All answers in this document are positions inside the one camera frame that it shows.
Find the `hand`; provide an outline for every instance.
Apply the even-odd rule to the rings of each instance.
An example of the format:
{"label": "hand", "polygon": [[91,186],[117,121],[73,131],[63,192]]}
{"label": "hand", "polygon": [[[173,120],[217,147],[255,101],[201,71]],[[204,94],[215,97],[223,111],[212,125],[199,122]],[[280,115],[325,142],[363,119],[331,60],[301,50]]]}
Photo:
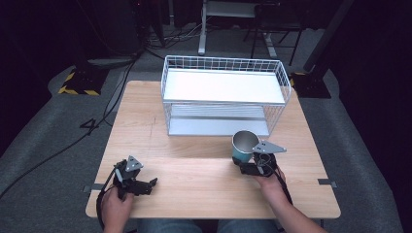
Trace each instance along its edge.
{"label": "hand", "polygon": [[[285,174],[279,167],[277,170],[279,171],[281,178],[286,182]],[[287,200],[285,192],[282,189],[282,185],[275,174],[268,178],[255,176],[254,179],[260,184],[261,192],[266,199],[269,200],[269,196],[275,196],[279,201],[284,201],[285,199]]]}
{"label": "hand", "polygon": [[104,232],[122,232],[129,219],[133,193],[126,193],[124,201],[118,197],[118,188],[110,188],[102,200],[102,219],[105,224]]}

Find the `white wire basket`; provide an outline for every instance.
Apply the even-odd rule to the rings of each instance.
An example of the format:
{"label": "white wire basket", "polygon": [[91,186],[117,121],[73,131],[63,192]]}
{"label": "white wire basket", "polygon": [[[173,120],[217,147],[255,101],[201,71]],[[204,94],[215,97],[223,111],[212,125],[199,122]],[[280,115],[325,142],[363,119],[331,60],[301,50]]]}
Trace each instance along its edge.
{"label": "white wire basket", "polygon": [[270,136],[291,97],[279,60],[165,58],[161,97],[168,135]]}

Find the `cable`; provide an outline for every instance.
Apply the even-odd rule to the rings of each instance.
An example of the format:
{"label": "cable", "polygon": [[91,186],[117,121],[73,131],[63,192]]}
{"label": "cable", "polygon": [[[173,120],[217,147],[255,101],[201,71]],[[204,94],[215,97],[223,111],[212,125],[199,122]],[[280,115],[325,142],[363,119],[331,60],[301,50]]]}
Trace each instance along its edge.
{"label": "cable", "polygon": [[[128,76],[131,67],[136,63],[137,59],[139,58],[140,55],[136,56],[134,61],[131,63],[131,65],[127,68],[127,73],[126,73],[126,77]],[[122,87],[121,87],[121,91],[124,90],[125,87],[125,82],[123,83]],[[3,196],[18,182],[20,181],[22,178],[24,178],[25,176],[27,176],[29,173],[31,173],[32,171],[34,171],[35,169],[37,169],[38,167],[40,167],[41,165],[45,164],[46,162],[50,161],[51,159],[57,157],[58,155],[60,155],[61,153],[69,150],[70,148],[72,148],[73,146],[75,146],[76,144],[78,144],[82,139],[84,139],[87,135],[89,135],[94,129],[96,129],[105,119],[106,117],[113,111],[113,109],[116,107],[116,105],[118,104],[120,99],[120,95],[118,96],[118,99],[116,100],[115,104],[113,105],[113,107],[110,109],[110,111],[103,116],[102,119],[100,119],[99,122],[97,122],[96,125],[94,125],[92,128],[90,128],[88,130],[88,132],[86,132],[82,137],[80,137],[78,140],[76,140],[75,142],[73,142],[72,144],[70,144],[69,146],[67,146],[66,148],[56,152],[55,154],[53,154],[52,156],[46,158],[45,160],[39,162],[38,164],[36,164],[35,166],[33,166],[32,168],[30,168],[29,170],[27,170],[26,172],[24,172],[22,175],[18,176],[11,184],[9,184],[0,194],[0,200],[3,198]]]}
{"label": "cable", "polygon": [[103,218],[102,218],[102,215],[101,215],[102,214],[103,197],[104,197],[104,194],[106,194],[106,192],[109,191],[113,187],[109,187],[106,191],[104,189],[106,189],[107,184],[112,179],[113,174],[115,174],[115,170],[116,170],[116,167],[113,168],[113,170],[110,173],[109,177],[107,178],[106,182],[103,184],[102,189],[100,190],[99,195],[97,196],[97,200],[96,200],[97,218],[99,219],[100,226],[103,230],[104,230],[104,222],[103,222]]}
{"label": "cable", "polygon": [[200,29],[200,27],[202,26],[202,23],[196,25],[195,27],[193,27],[192,29],[187,30],[186,32],[182,32],[182,29],[180,29],[180,32],[176,35],[173,35],[173,33],[175,32],[175,30],[173,30],[169,36],[165,37],[165,46],[160,46],[160,45],[153,45],[153,42],[158,42],[159,39],[148,39],[146,41],[145,47],[146,48],[150,48],[153,50],[162,50],[162,49],[170,49],[173,46],[175,46],[176,44],[178,44],[179,42],[185,42],[188,41],[194,37],[198,37],[200,36],[200,33],[195,34],[195,35],[191,35],[191,33],[197,31]]}
{"label": "cable", "polygon": [[156,53],[154,53],[154,52],[152,52],[152,51],[150,51],[150,50],[148,50],[148,49],[145,49],[148,53],[150,53],[152,56],[155,56],[155,57],[157,57],[157,58],[159,58],[159,59],[162,59],[162,60],[164,60],[165,58],[164,57],[162,57],[162,56],[160,56],[160,55],[158,55],[158,54],[156,54]]}
{"label": "cable", "polygon": [[[115,105],[114,105],[114,106],[117,105],[118,101],[120,100],[121,94],[122,94],[122,92],[123,92],[124,84],[126,83],[127,76],[128,76],[128,72],[127,72],[127,75],[126,75],[126,71],[127,71],[127,70],[130,70],[131,67],[133,66],[133,64],[130,64],[128,67],[126,67],[126,69],[125,69],[124,72],[123,72],[123,78],[122,78],[122,80],[118,83],[118,85],[116,85],[115,91],[112,93],[112,96],[110,97],[110,99],[112,100],[112,98],[113,98],[113,96],[115,95],[116,91],[118,90],[119,86],[123,83],[123,86],[121,87],[119,96],[118,96],[118,98],[116,99],[116,102],[115,102]],[[110,104],[110,101],[107,102],[107,105],[106,105],[106,107],[105,107],[105,109],[104,109],[103,118],[104,118],[104,121],[105,121],[108,125],[110,125],[111,127],[113,127],[113,124],[109,123],[109,122],[106,120],[106,118],[105,118],[105,115],[106,115],[106,113],[107,113],[106,111],[107,111],[107,108],[109,107],[109,104]]]}
{"label": "cable", "polygon": [[[261,157],[263,154],[268,157],[268,160],[264,160],[264,159]],[[279,171],[278,165],[275,164],[275,165],[276,165],[275,168],[272,168],[272,166],[270,165],[270,162],[272,161],[272,156],[269,155],[269,154],[267,154],[267,153],[260,153],[259,156],[258,156],[258,158],[259,158],[259,161],[258,161],[258,163],[257,163],[257,166],[258,166],[258,167],[263,167],[263,166],[265,166],[265,167],[267,167],[267,168],[270,170],[270,172],[271,172],[272,174],[275,174],[276,178],[278,179],[279,183],[281,184],[281,187],[282,187],[282,189],[283,189],[286,197],[288,198],[288,201],[293,205],[293,201],[292,201],[291,194],[290,194],[289,191],[288,191],[288,186],[286,185],[286,182],[283,180],[283,178],[282,178],[282,176],[281,176],[281,172]]]}
{"label": "cable", "polygon": [[104,69],[104,70],[112,70],[112,69],[116,69],[116,68],[120,68],[123,66],[127,66],[130,63],[133,62],[133,57],[131,57],[128,60],[124,60],[124,61],[119,61],[119,62],[114,62],[114,63],[108,63],[108,64],[97,64],[97,63],[92,63],[90,62],[91,65],[93,65],[93,67],[95,67],[96,69]]}

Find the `teal mug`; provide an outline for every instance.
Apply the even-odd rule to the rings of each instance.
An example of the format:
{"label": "teal mug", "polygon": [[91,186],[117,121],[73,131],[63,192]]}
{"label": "teal mug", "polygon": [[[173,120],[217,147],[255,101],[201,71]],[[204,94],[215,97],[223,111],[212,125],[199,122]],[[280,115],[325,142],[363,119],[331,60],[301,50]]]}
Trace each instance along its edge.
{"label": "teal mug", "polygon": [[258,136],[251,131],[242,130],[232,137],[232,157],[247,163],[253,157],[253,147],[259,143]]}

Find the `wooden table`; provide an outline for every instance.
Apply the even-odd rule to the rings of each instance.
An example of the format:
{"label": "wooden table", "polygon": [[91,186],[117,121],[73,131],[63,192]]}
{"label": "wooden table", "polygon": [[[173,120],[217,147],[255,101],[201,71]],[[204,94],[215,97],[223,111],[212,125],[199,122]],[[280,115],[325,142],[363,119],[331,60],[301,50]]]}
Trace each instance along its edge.
{"label": "wooden table", "polygon": [[[269,142],[287,148],[276,154],[294,205],[311,218],[336,218],[340,209],[294,91]],[[134,198],[131,217],[273,218],[258,183],[241,175],[231,160],[231,137],[168,136],[160,83],[127,84],[95,183],[113,165],[134,155],[145,166],[137,177],[158,178],[151,195]],[[86,213],[97,217],[98,190]]]}

